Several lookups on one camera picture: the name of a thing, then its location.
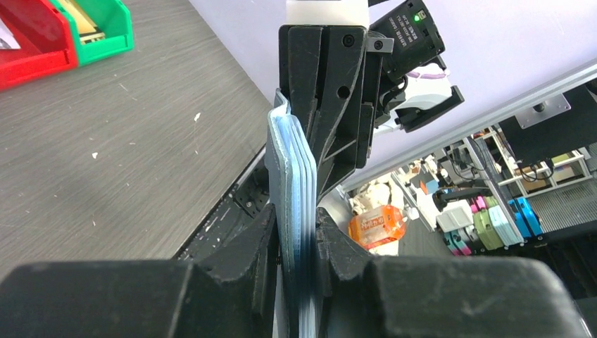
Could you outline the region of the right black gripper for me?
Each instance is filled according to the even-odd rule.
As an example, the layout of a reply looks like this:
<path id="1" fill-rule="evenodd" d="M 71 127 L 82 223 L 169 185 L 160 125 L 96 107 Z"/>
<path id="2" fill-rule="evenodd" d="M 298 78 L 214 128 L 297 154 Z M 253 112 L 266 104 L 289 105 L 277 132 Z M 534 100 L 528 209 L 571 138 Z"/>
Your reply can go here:
<path id="1" fill-rule="evenodd" d="M 283 25 L 279 85 L 318 165 L 318 199 L 364 168 L 372 141 L 384 36 L 355 25 Z"/>

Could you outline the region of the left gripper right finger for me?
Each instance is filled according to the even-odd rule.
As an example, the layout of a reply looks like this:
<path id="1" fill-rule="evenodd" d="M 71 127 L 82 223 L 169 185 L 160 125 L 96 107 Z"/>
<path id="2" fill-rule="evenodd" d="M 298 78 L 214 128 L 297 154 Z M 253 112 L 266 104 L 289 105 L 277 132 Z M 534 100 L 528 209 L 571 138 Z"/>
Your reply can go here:
<path id="1" fill-rule="evenodd" d="M 320 337 L 591 337 L 544 263 L 377 256 L 317 210 Z"/>

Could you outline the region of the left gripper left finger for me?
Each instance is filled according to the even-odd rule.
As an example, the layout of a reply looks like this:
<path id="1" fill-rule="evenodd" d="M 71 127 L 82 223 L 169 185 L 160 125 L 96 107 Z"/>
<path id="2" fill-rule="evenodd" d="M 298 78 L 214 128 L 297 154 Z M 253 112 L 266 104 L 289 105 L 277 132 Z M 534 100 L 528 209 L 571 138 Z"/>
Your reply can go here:
<path id="1" fill-rule="evenodd" d="M 198 263 L 22 265 L 1 282 L 1 336 L 271 337 L 278 245 L 267 205 Z"/>

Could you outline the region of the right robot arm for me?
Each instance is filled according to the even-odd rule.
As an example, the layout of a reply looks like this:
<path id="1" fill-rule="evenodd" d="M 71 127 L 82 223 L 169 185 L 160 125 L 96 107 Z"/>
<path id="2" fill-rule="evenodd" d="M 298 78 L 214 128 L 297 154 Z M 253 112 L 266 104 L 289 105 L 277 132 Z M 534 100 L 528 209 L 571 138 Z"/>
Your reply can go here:
<path id="1" fill-rule="evenodd" d="M 288 1 L 278 31 L 279 88 L 317 165 L 323 197 L 367 162 L 374 129 L 389 119 L 408 77 L 444 67 L 444 42 L 423 1 L 371 21 L 372 1 Z"/>

